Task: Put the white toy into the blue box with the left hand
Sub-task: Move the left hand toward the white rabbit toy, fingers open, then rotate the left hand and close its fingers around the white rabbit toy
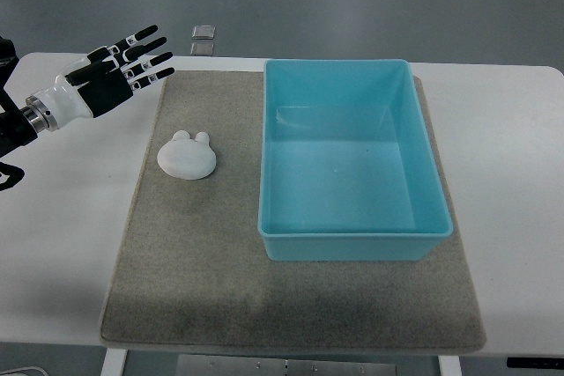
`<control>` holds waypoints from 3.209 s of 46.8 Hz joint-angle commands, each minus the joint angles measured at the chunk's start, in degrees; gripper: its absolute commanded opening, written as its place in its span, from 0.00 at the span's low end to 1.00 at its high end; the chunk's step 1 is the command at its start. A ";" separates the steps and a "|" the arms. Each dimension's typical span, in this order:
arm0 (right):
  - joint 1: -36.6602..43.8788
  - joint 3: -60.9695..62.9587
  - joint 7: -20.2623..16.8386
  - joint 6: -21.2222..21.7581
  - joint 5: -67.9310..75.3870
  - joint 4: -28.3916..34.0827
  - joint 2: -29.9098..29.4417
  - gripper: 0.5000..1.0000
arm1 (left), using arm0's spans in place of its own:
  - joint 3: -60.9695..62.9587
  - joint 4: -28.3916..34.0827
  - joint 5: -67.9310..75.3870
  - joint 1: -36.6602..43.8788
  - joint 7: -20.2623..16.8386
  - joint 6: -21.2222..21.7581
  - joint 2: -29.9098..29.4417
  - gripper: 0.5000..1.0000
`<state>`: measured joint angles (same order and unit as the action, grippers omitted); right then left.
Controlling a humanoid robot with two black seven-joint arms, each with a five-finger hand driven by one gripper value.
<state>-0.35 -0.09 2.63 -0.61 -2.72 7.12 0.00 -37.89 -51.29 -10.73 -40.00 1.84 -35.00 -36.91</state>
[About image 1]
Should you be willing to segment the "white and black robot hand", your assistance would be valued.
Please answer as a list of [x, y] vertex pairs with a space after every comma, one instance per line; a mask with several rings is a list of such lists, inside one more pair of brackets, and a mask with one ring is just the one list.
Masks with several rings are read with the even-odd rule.
[[170, 60], [172, 53], [149, 56], [167, 38], [143, 43], [157, 31], [156, 25], [148, 26], [63, 68], [51, 87], [28, 97], [21, 109], [35, 132], [53, 132], [77, 118], [98, 118], [135, 92], [171, 76], [174, 68], [159, 66]]

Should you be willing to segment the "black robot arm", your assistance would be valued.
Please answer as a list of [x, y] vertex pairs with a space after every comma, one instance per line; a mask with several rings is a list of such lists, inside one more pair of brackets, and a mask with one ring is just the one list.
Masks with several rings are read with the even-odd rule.
[[32, 123], [4, 89], [19, 59], [11, 40], [1, 38], [1, 157], [38, 138]]

